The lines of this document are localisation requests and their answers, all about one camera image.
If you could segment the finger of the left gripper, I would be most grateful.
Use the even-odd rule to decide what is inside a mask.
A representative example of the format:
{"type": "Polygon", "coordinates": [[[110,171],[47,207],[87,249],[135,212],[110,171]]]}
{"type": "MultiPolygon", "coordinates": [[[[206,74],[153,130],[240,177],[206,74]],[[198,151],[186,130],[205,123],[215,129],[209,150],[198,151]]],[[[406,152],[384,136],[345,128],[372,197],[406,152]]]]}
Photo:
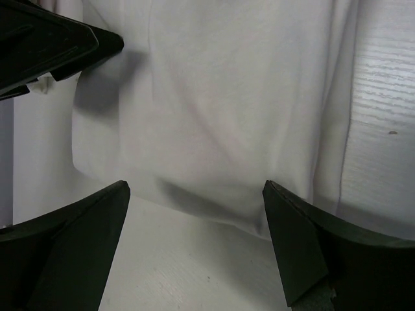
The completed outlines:
{"type": "Polygon", "coordinates": [[[1,2],[1,98],[29,93],[45,74],[65,80],[119,54],[120,35],[30,1],[1,2]]]}

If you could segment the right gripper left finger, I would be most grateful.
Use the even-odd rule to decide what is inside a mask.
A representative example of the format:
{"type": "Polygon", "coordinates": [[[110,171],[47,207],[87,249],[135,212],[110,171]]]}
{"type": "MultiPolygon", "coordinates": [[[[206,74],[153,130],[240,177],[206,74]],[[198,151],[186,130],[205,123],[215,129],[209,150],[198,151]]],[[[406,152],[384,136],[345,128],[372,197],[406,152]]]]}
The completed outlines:
{"type": "Polygon", "coordinates": [[[125,181],[1,229],[2,310],[98,310],[130,200],[125,181]]]}

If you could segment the white red-print t-shirt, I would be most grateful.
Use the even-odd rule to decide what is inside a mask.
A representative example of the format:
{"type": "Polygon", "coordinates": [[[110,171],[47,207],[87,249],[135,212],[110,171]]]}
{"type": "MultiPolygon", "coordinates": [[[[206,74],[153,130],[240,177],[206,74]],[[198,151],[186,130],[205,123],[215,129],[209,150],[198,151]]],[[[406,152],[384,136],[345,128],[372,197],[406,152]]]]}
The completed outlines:
{"type": "Polygon", "coordinates": [[[14,221],[123,179],[164,207],[269,237],[275,181],[335,213],[357,1],[41,1],[121,54],[14,101],[14,221]]]}

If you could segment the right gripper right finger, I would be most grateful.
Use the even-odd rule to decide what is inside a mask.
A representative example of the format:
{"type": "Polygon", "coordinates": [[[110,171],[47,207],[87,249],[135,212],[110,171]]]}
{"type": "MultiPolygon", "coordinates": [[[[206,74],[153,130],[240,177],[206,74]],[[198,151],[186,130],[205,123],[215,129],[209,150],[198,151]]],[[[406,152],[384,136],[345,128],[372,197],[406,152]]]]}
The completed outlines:
{"type": "Polygon", "coordinates": [[[359,227],[273,181],[263,199],[292,310],[413,310],[414,242],[359,227]]]}

